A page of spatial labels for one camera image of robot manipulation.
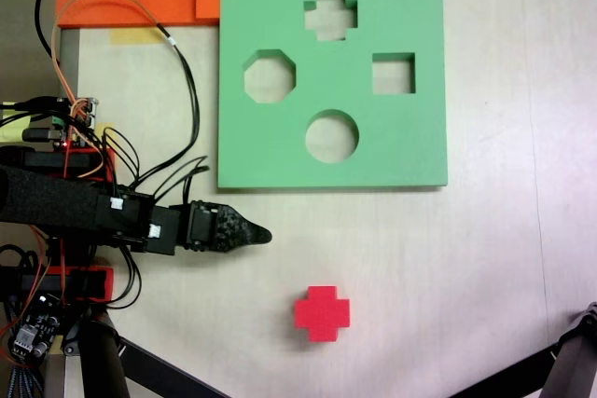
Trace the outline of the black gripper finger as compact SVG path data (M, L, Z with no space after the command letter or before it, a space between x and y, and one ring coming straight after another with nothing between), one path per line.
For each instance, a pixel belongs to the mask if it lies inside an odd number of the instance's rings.
M267 228L247 220L230 206L218 204L215 210L213 252L230 252L271 242L272 234Z

